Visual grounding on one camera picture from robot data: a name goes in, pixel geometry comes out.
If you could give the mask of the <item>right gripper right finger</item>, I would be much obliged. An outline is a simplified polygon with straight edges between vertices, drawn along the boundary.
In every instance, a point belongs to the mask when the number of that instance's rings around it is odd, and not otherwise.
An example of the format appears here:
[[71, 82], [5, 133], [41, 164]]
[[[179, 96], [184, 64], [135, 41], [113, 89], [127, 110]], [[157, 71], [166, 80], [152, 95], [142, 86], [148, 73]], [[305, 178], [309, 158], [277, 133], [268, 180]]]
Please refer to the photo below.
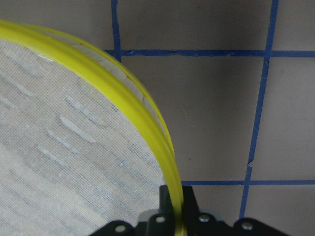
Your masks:
[[197, 233], [197, 220], [199, 208], [191, 186], [183, 186], [183, 223], [188, 236], [195, 236]]

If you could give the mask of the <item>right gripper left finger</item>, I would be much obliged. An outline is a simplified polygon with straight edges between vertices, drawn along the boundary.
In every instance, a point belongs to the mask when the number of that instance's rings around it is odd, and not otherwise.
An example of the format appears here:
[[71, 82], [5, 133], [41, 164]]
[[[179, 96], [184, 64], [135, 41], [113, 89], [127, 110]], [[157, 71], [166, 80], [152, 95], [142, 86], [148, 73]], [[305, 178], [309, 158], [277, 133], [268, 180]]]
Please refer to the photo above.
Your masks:
[[159, 187], [158, 225], [162, 229], [163, 236], [174, 235], [174, 211], [166, 185]]

